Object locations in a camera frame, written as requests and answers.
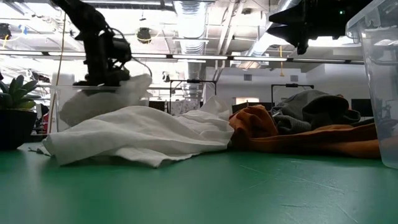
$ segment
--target green tabletop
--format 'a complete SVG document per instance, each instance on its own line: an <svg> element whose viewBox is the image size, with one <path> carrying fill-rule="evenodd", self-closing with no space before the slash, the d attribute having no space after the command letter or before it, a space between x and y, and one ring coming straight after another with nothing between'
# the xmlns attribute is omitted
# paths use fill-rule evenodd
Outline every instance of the green tabletop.
<svg viewBox="0 0 398 224"><path fill-rule="evenodd" d="M153 169L0 152L0 223L397 223L381 161L222 152Z"/></svg>

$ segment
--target white towel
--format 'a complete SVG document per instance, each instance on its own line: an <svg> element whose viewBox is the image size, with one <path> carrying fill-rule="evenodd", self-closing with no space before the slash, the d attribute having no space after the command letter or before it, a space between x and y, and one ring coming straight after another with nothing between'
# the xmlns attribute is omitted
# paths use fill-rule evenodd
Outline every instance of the white towel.
<svg viewBox="0 0 398 224"><path fill-rule="evenodd" d="M216 96L200 110L177 117L130 106L50 134L43 144L60 165L107 155L158 167L166 159L226 149L234 131L228 117L228 106Z"/></svg>

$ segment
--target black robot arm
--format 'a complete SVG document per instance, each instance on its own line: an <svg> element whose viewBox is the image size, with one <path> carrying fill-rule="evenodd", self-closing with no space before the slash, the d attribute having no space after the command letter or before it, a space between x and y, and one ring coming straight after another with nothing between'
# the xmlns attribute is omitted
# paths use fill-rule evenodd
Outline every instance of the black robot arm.
<svg viewBox="0 0 398 224"><path fill-rule="evenodd" d="M309 39L345 35L346 23L372 0L302 0L298 5L269 17L281 26L268 33L283 38L297 48L299 55L308 48Z"/></svg>
<svg viewBox="0 0 398 224"><path fill-rule="evenodd" d="M86 81L75 85L119 86L119 81L128 76L115 75L131 60L130 44L125 38L115 38L104 16L93 6L80 0L52 0L69 16L71 22L80 30L76 40L82 40L86 52L85 64L88 67Z"/></svg>

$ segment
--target black pot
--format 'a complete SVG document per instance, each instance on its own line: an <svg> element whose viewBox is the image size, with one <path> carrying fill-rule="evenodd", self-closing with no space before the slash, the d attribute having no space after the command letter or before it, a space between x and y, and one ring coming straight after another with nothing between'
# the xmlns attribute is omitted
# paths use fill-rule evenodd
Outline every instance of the black pot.
<svg viewBox="0 0 398 224"><path fill-rule="evenodd" d="M0 110L0 150L17 149L29 141L36 117L31 111Z"/></svg>

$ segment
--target plastic container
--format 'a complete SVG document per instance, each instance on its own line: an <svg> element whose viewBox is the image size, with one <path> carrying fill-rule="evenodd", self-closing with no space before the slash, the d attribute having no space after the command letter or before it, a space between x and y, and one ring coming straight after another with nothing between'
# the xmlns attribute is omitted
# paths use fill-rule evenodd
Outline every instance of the plastic container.
<svg viewBox="0 0 398 224"><path fill-rule="evenodd" d="M398 168L398 0L374 0L346 26L362 43L382 161Z"/></svg>
<svg viewBox="0 0 398 224"><path fill-rule="evenodd" d="M119 91L119 87L56 86L51 132L64 131L84 120L127 106L149 105L148 98L121 94Z"/></svg>

